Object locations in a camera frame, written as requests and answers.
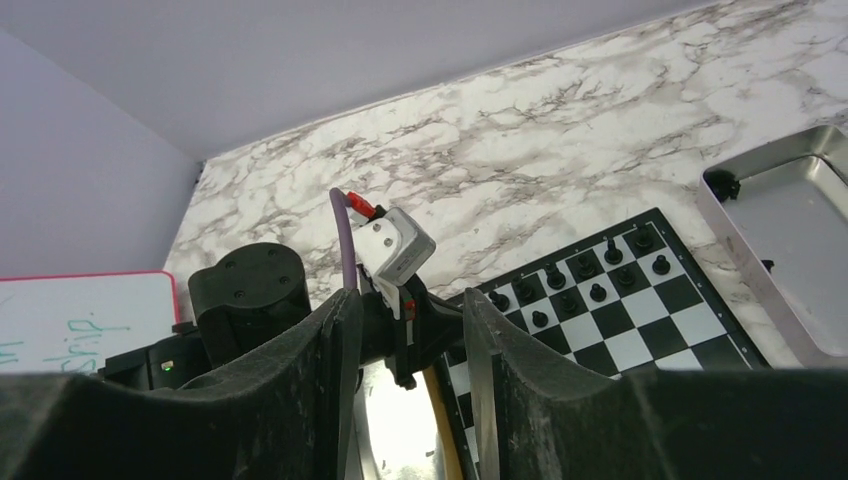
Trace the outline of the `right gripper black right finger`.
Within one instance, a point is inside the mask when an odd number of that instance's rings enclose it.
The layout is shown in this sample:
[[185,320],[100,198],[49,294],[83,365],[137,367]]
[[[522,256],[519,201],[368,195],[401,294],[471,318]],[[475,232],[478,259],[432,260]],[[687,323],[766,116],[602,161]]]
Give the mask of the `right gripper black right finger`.
[[484,479],[843,479],[843,370],[642,370],[611,379],[467,289]]

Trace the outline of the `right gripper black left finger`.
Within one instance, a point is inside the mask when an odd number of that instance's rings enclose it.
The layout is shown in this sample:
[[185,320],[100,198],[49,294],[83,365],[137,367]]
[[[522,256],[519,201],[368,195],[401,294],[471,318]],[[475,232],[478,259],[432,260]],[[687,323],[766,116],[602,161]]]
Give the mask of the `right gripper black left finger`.
[[341,289],[304,320],[179,389],[81,374],[1,379],[5,479],[341,479],[363,302]]

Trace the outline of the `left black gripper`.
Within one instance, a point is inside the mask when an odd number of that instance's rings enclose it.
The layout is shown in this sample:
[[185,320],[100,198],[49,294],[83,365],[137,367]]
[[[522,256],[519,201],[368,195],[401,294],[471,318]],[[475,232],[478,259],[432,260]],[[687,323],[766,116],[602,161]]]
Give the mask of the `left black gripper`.
[[[459,307],[431,294],[418,276],[395,286],[356,267],[364,320],[361,365],[386,362],[397,385],[434,364],[463,335]],[[260,242],[192,274],[194,319],[171,336],[111,356],[101,379],[131,389],[178,388],[293,328],[313,310],[304,264],[291,248]]]

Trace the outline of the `black chess piece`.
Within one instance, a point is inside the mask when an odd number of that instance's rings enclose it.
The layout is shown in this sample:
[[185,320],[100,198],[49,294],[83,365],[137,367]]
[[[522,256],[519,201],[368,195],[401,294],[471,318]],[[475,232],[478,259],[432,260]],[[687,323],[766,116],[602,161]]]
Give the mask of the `black chess piece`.
[[658,255],[652,262],[652,270],[657,275],[667,275],[671,270],[671,264],[665,255]]
[[533,300],[535,290],[525,277],[519,275],[513,278],[511,285],[519,302],[526,304]]
[[560,270],[555,262],[550,262],[544,265],[546,273],[547,285],[555,290],[564,289],[567,285],[566,275]]
[[623,259],[623,251],[617,246],[616,240],[609,237],[606,241],[604,260],[610,265],[619,265]]
[[498,291],[490,291],[488,293],[488,298],[498,311],[506,312],[509,310],[511,300],[507,295]]
[[653,228],[650,225],[641,225],[634,235],[634,244],[638,251],[648,252],[654,246]]

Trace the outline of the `black chess bishop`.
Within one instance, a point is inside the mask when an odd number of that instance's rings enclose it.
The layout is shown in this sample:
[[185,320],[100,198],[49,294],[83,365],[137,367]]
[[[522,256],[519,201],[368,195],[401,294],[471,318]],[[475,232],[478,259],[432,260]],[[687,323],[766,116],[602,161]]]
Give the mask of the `black chess bishop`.
[[581,254],[577,257],[578,276],[583,279],[590,279],[597,274],[595,260],[592,255]]

